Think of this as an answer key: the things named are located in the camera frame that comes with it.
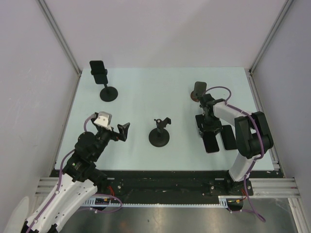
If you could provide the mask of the purple-edged phone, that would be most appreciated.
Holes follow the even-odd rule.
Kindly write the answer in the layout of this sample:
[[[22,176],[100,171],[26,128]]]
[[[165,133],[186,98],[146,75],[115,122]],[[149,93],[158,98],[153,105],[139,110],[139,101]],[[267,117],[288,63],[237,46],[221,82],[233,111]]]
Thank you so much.
[[[202,139],[207,153],[215,153],[219,151],[217,139],[213,132],[204,132]]]

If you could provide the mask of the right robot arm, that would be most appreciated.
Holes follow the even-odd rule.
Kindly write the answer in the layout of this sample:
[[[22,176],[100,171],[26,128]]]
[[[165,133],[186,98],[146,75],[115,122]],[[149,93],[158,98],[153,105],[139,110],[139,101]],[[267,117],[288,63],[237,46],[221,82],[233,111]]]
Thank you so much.
[[[219,151],[217,134],[221,135],[225,150],[238,151],[221,185],[228,194],[235,195],[246,183],[256,161],[274,145],[265,114],[261,111],[250,114],[224,99],[214,99],[211,94],[202,94],[196,99],[203,110],[195,119],[206,152]]]

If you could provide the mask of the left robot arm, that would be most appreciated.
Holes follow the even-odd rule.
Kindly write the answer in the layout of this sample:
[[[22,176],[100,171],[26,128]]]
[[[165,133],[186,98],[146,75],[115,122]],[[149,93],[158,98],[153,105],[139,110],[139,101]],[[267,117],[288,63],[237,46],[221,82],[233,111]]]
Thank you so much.
[[[107,190],[107,176],[95,163],[110,141],[126,141],[130,123],[118,125],[118,132],[95,127],[97,133],[80,134],[74,149],[64,157],[56,185],[25,220],[23,233],[60,232],[87,199]]]

